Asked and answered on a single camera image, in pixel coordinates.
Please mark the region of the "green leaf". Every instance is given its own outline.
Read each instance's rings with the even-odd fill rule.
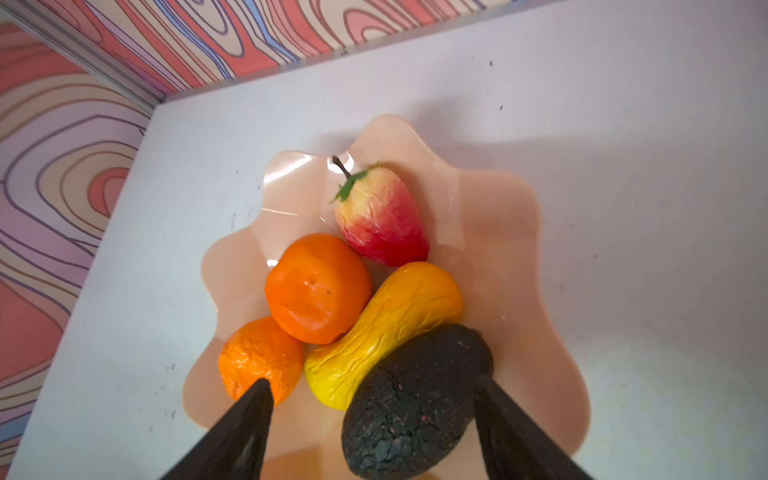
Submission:
[[[363,170],[362,172],[359,172],[357,174],[354,174],[346,179],[346,183],[341,186],[339,189],[339,193],[336,194],[336,196],[333,198],[333,201],[331,203],[335,202],[336,200],[344,201],[349,196],[349,193],[352,191],[352,186],[360,179],[365,178],[365,176],[368,174],[367,170]]]

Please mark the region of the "white tabletop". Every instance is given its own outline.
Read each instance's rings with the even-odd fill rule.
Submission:
[[[274,154],[344,151],[384,113],[538,192],[545,300],[591,394],[581,465],[765,478],[768,6],[567,0],[159,107],[11,479],[181,458],[204,252],[257,216]]]

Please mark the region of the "avocado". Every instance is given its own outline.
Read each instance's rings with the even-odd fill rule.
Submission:
[[[480,375],[493,373],[477,330],[438,326],[392,351],[363,379],[344,416],[349,469],[372,480],[412,478],[453,450],[473,418]]]

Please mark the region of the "wrinkled orange fruit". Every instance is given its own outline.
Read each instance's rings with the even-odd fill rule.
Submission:
[[[372,292],[360,255],[327,233],[293,242],[264,287],[277,324],[293,338],[316,345],[327,345],[352,328]]]
[[[304,363],[301,342],[271,316],[247,323],[224,344],[219,372],[227,395],[238,400],[258,379],[267,379],[275,405],[299,383]]]

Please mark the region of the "strawberry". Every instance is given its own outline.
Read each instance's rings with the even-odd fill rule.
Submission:
[[[347,243],[363,257],[399,267],[427,260],[429,238],[410,190],[395,172],[376,165],[346,175],[334,198],[336,222]]]

